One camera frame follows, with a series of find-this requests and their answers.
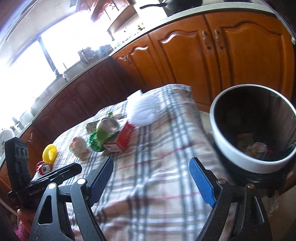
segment frying pan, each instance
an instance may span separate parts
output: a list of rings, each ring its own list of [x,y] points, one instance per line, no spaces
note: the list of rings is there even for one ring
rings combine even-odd
[[[146,7],[165,7],[173,12],[183,11],[192,7],[199,7],[202,5],[202,0],[164,0],[159,4],[148,4],[140,7],[140,9]]]

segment kitchen counter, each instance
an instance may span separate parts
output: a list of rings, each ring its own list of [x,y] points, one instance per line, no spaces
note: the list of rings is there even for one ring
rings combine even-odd
[[[205,12],[210,12],[210,11],[215,11],[215,10],[223,10],[223,9],[253,9],[254,11],[264,11],[264,12],[269,12],[273,13],[273,11],[261,4],[255,4],[255,3],[242,3],[242,2],[225,2],[225,3],[215,3],[215,4],[209,4],[209,5],[204,5],[192,9],[188,9],[179,13],[176,13],[170,17],[167,17],[163,19],[162,21],[158,22],[155,26],[146,28],[145,30],[142,30],[138,34],[134,35],[127,41],[125,41],[123,44],[121,44],[119,47],[117,47],[113,52],[111,52],[108,56],[96,61],[95,63],[91,64],[90,66],[87,66],[81,73],[79,73],[77,76],[72,78],[68,83],[66,83],[62,88],[60,88],[50,100],[47,101],[47,103],[40,109],[40,111],[35,115],[33,120],[29,122],[24,129],[17,135],[17,137],[20,137],[29,127],[30,125],[34,122],[34,120],[38,117],[38,115],[43,111],[43,109],[63,90],[65,89],[70,83],[72,83],[75,79],[77,79],[79,76],[81,76],[83,73],[87,72],[89,69],[94,67],[95,65],[99,64],[100,62],[106,60],[107,58],[111,57],[114,55],[116,52],[124,48],[126,45],[129,43],[133,42],[134,40],[144,36],[145,34],[161,27],[164,26],[170,22],[189,17],[191,15],[196,15],[197,13],[205,13]],[[0,158],[0,167],[2,167],[3,162],[5,159],[5,154]]]

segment cabinet door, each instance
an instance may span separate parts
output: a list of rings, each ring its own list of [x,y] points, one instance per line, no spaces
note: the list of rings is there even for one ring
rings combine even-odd
[[[126,49],[128,50],[127,63],[138,71],[139,77],[145,82],[148,90],[169,83],[148,35],[129,44]]]
[[[111,20],[104,9],[102,10],[101,13],[99,13],[99,19],[101,20],[104,26],[109,26],[111,23]]]
[[[36,164],[42,161],[42,154],[46,146],[49,144],[32,124],[20,137],[27,142],[29,150],[29,169],[32,176],[36,173]]]
[[[128,96],[126,87],[114,68],[112,62],[105,59],[89,70],[97,89],[104,93],[108,105],[117,104]]]
[[[87,119],[87,114],[75,101],[68,89],[64,89],[50,102],[52,119],[64,132]]]
[[[114,19],[116,19],[118,17],[118,10],[116,7],[113,7],[111,5],[111,2],[108,1],[107,3],[105,3],[103,9],[106,11],[106,13],[111,21],[113,21]]]
[[[61,125],[58,125],[54,121],[56,114],[56,111],[53,111],[48,105],[34,121],[34,125],[45,137],[47,144],[53,143],[54,140],[63,133]]]
[[[215,38],[223,89],[260,84],[291,97],[293,46],[277,18],[253,12],[217,12],[205,17]]]
[[[171,82],[191,86],[200,110],[209,111],[221,91],[215,46],[203,15],[171,23],[149,34]]]
[[[3,164],[3,166],[0,170],[0,178],[2,179],[2,183],[5,184],[5,186],[9,190],[11,190],[11,184],[10,184],[9,177],[8,177],[6,162]]]
[[[107,106],[105,97],[93,83],[88,72],[74,80],[67,89],[86,112],[87,118],[94,116],[100,109]]]
[[[127,49],[122,49],[112,56],[115,60],[116,69],[124,76],[127,88],[130,92],[135,92],[137,90],[147,91],[147,86],[142,80],[139,72],[134,65],[127,62]]]

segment pink cloth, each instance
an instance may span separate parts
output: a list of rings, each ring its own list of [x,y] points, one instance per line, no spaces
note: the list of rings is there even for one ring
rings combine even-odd
[[[27,232],[27,230],[23,226],[22,221],[19,222],[18,229],[15,231],[15,233],[20,238],[21,241],[29,241],[30,234]]]

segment plaid tablecloth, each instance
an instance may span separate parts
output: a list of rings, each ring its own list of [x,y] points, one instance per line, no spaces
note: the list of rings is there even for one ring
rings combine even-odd
[[[83,161],[69,151],[69,145],[76,136],[87,139],[87,123],[110,111],[126,117],[127,101],[106,107],[61,134],[54,142],[58,156],[53,168],[73,162],[82,166],[80,175],[63,183],[69,185],[86,177],[105,156],[113,158],[113,173],[100,201],[92,207],[108,241],[193,241],[211,207],[204,203],[190,175],[189,160],[198,157],[218,178],[229,178],[204,134],[190,87],[172,84],[148,93],[158,95],[160,117],[150,126],[135,129],[125,152],[93,151]],[[82,240],[73,207],[67,204],[67,208],[75,238]]]

